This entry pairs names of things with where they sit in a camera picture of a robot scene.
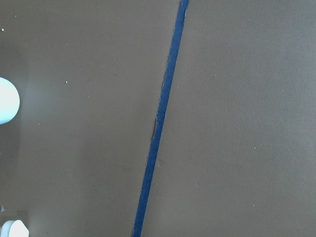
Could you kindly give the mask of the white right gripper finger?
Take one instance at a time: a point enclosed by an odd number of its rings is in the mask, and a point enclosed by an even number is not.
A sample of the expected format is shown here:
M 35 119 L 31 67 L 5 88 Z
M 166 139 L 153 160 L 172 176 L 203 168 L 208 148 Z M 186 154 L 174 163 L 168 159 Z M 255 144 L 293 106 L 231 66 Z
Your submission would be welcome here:
M 6 221 L 0 228 L 0 237 L 29 237 L 29 230 L 21 220 Z

